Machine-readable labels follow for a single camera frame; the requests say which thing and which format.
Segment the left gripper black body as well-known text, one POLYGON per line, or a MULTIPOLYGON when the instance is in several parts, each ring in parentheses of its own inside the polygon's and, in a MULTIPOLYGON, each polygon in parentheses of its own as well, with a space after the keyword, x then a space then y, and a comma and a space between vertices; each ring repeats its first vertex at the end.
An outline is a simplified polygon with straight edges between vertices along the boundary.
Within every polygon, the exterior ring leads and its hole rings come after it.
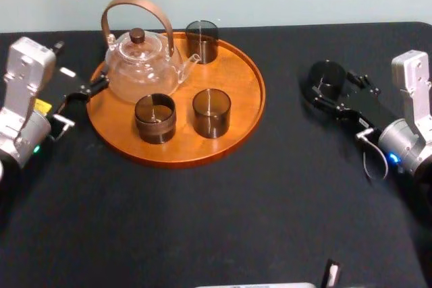
POLYGON ((37 95, 37 99, 50 104, 46 118, 52 122, 73 101, 90 100, 90 84, 65 67, 56 67, 51 79, 37 95))

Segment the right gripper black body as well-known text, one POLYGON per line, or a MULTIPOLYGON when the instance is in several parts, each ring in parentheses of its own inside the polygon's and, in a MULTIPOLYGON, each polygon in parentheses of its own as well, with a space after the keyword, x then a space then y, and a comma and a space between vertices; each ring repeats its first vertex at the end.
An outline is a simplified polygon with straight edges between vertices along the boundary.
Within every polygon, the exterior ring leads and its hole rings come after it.
POLYGON ((379 134, 401 119, 381 104, 379 92, 372 88, 353 90, 350 94, 341 96, 337 106, 340 108, 341 118, 349 119, 365 129, 373 128, 379 134))

